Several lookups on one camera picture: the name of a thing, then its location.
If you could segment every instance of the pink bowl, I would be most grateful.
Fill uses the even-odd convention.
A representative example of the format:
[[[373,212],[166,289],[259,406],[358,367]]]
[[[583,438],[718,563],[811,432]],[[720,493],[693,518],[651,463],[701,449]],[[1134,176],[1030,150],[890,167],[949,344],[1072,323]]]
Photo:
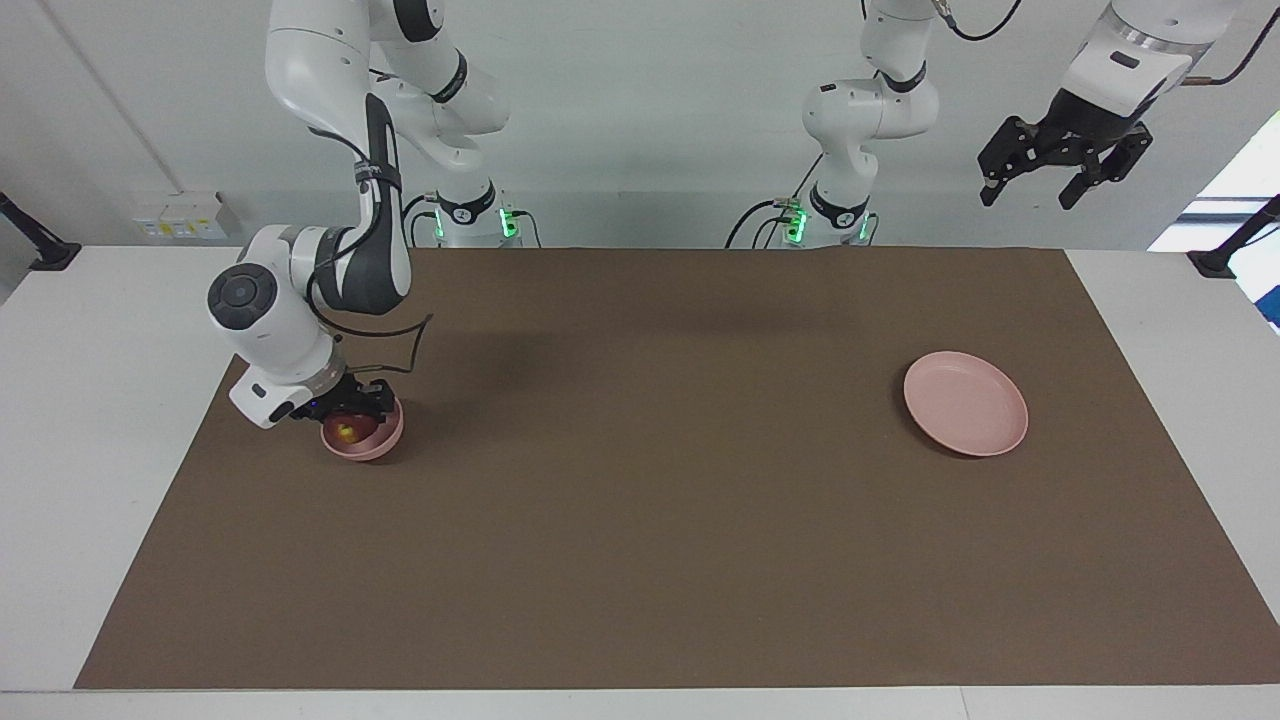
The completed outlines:
[[[1030,425],[1021,391],[998,368],[964,352],[934,352],[906,373],[906,407],[933,439],[956,452],[1014,451]]]
[[[324,428],[320,428],[320,441],[324,442],[324,446],[338,457],[351,460],[352,462],[378,460],[390,452],[403,434],[404,409],[401,406],[399,398],[396,400],[396,410],[387,416],[387,421],[379,425],[374,434],[355,445],[335,445],[329,441],[329,436],[324,432]]]

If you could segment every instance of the brown mat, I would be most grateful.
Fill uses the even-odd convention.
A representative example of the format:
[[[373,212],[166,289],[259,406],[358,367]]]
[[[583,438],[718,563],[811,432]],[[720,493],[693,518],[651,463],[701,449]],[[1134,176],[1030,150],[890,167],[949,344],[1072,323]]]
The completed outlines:
[[[438,314],[392,378],[403,445],[344,464],[220,395],[77,687],[1280,682],[1280,628],[1061,252],[415,272],[376,323]],[[1020,450],[910,423],[904,372],[943,348],[1021,386]]]

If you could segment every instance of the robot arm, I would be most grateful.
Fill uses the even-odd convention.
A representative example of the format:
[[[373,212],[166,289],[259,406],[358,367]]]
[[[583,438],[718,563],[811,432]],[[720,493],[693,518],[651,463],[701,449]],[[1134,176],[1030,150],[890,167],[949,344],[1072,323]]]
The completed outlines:
[[[925,77],[925,53],[937,10],[931,0],[873,0],[863,26],[869,79],[823,85],[805,100],[805,129],[822,145],[817,181],[804,197],[808,223],[786,247],[849,242],[860,227],[879,164],[863,147],[928,132],[938,118],[938,92]]]
[[[435,188],[447,246],[502,247],[504,202],[471,136],[502,131],[511,110],[498,82],[449,40],[440,0],[376,0],[372,40],[392,74],[374,83],[397,132],[443,173]]]
[[[397,102],[384,100],[370,73],[374,42],[387,46],[397,72],[430,90],[397,81]],[[276,99],[312,132],[353,152],[361,219],[355,228],[262,228],[214,281],[210,316],[250,365],[230,397],[262,428],[337,413],[380,424],[394,410],[389,386],[357,382],[317,315],[321,307],[383,315],[408,295],[392,108],[422,143],[493,132],[506,123],[506,108],[492,78],[468,72],[448,41],[435,0],[276,0],[266,76]],[[474,158],[458,161],[479,168]]]
[[[1179,87],[1226,32],[1243,0],[1114,0],[1071,61],[1039,123],[1005,120],[978,156],[992,205],[1009,181],[1046,165],[1078,167],[1059,196],[1070,210],[1120,182],[1152,143],[1143,113]]]

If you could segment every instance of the black mount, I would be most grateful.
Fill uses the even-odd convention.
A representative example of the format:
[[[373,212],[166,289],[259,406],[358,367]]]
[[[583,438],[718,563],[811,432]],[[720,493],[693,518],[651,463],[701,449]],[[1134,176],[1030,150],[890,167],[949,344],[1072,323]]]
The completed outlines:
[[[387,380],[361,384],[356,375],[347,373],[333,389],[289,414],[294,420],[324,423],[334,413],[369,415],[379,424],[396,411],[396,393]]]
[[[1046,165],[1074,165],[1080,168],[1080,173],[1057,196],[1062,209],[1070,210],[1085,192],[1103,182],[1121,182],[1129,177],[1129,172],[1152,142],[1147,126],[1137,123],[1102,159],[1098,147],[1085,137],[1060,128],[1030,124],[1018,117],[1009,118],[978,155],[978,164],[987,179],[982,204],[992,206],[1009,181],[1019,176]]]
[[[822,196],[818,190],[818,183],[813,183],[813,190],[809,191],[809,202],[813,209],[818,211],[819,215],[827,218],[831,227],[838,231],[852,229],[861,219],[863,214],[867,211],[867,206],[870,204],[868,197],[861,205],[855,205],[852,208],[841,208],[833,202],[829,202]]]
[[[9,196],[0,192],[0,214],[9,218],[9,222],[18,228],[22,234],[27,236],[27,240],[36,246],[36,251],[40,252],[40,259],[31,264],[31,269],[36,272],[55,272],[65,270],[76,255],[81,251],[81,245],[76,242],[65,242],[63,238],[58,237],[49,228],[40,224],[40,220],[32,218],[27,213],[14,205]]]
[[[1235,231],[1216,250],[1188,252],[1187,256],[1190,258],[1201,275],[1210,279],[1234,281],[1235,273],[1230,268],[1231,256],[1247,247],[1263,228],[1276,222],[1276,218],[1280,218],[1280,195],[1272,197],[1261,210],[1245,220],[1240,229]]]
[[[493,186],[493,181],[489,181],[489,190],[484,191],[484,195],[470,200],[467,202],[453,202],[448,197],[440,196],[439,200],[440,210],[453,220],[454,224],[460,225],[474,225],[480,215],[485,210],[493,208],[493,204],[498,201],[498,188]]]

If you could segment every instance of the electrical outlet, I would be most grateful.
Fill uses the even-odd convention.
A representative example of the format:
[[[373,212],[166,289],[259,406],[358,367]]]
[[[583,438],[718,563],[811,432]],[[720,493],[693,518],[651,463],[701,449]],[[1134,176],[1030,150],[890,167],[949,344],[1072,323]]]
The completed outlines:
[[[230,210],[216,192],[145,195],[137,199],[133,223],[154,240],[227,240],[234,224]]]
[[[141,205],[133,213],[133,224],[138,225],[142,234],[152,240],[172,237],[172,233],[165,233],[164,228],[160,227],[160,215],[164,214],[164,205]]]
[[[196,227],[191,224],[195,206],[170,205],[160,214],[160,229],[169,237],[178,240],[196,240]]]

